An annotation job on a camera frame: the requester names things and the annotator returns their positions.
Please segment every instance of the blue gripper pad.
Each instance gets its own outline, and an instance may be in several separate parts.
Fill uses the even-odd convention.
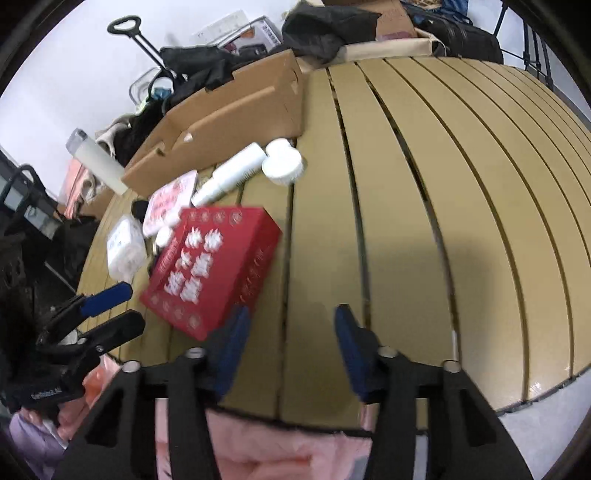
[[[373,372],[378,338],[370,330],[361,328],[349,305],[339,305],[335,311],[335,332],[340,353],[347,369],[351,389],[361,399],[369,401],[367,379]]]
[[[216,358],[216,376],[213,390],[219,399],[223,398],[234,382],[244,346],[251,331],[251,317],[248,308],[235,309],[226,322],[225,344]]]
[[[107,288],[96,295],[88,297],[80,307],[80,314],[84,317],[96,317],[117,305],[128,301],[134,294],[131,285],[125,282]]]

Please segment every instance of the metal screw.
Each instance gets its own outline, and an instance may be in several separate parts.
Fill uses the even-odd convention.
[[[394,358],[398,355],[398,351],[390,346],[384,345],[378,348],[378,355],[383,356],[384,358]]]
[[[456,362],[455,360],[445,360],[443,362],[443,369],[452,374],[457,374],[462,371],[462,366],[460,362]]]
[[[129,362],[125,362],[121,367],[121,370],[123,370],[126,374],[132,374],[134,372],[137,372],[140,368],[142,368],[141,363],[135,360],[131,360]]]
[[[185,356],[191,359],[203,358],[205,356],[205,349],[198,346],[190,348],[185,352]]]

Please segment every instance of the white wall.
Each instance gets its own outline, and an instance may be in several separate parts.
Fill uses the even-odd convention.
[[[191,35],[236,10],[262,15],[280,27],[296,0],[85,0],[37,46],[0,97],[0,145],[18,164],[30,163],[53,195],[70,156],[65,144],[79,127],[93,134],[132,112],[129,85],[154,66],[126,37],[106,26],[125,15],[142,18],[142,33],[156,48],[174,35]]]

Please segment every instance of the plastic container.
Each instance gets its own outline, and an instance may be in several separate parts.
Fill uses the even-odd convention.
[[[289,140],[278,138],[267,145],[268,158],[262,163],[262,172],[273,183],[289,185],[304,173],[301,153],[291,146]]]
[[[117,195],[123,195],[128,190],[127,185],[121,181],[125,169],[84,130],[76,128],[66,142],[66,148]]]
[[[212,178],[193,195],[192,204],[201,207],[231,192],[254,176],[266,158],[265,151],[257,143],[251,143],[213,171]]]
[[[131,215],[123,215],[107,238],[107,266],[113,280],[131,283],[148,259],[142,227]]]

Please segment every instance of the brown cardboard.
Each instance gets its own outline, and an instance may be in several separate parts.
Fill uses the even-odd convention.
[[[252,142],[302,132],[303,74],[291,50],[234,72],[169,111],[129,162],[123,182],[141,196],[189,170],[226,161]]]
[[[325,6],[350,5],[363,8],[371,12],[382,14],[378,20],[376,37],[393,38],[417,38],[413,22],[408,17],[400,0],[325,0]]]

